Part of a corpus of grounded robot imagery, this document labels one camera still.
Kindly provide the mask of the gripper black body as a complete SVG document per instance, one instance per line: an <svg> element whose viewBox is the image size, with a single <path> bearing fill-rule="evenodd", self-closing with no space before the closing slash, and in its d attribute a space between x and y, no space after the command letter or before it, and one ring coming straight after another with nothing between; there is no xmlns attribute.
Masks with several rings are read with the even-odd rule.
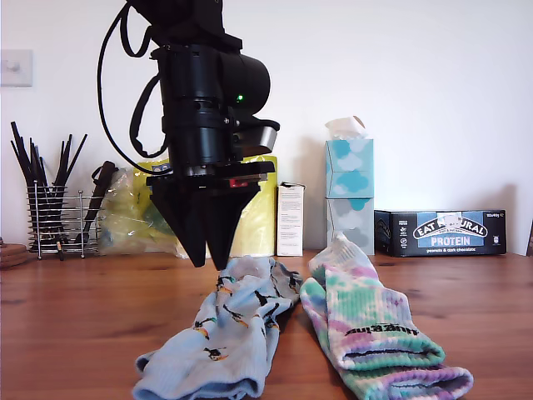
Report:
<svg viewBox="0 0 533 400"><path fill-rule="evenodd" d="M173 182L182 191L204 188L238 188L260 183L275 172L273 162L244 162L246 157L271 153L276 141L274 123L163 125L171 168L147 178L152 182Z"/></svg>

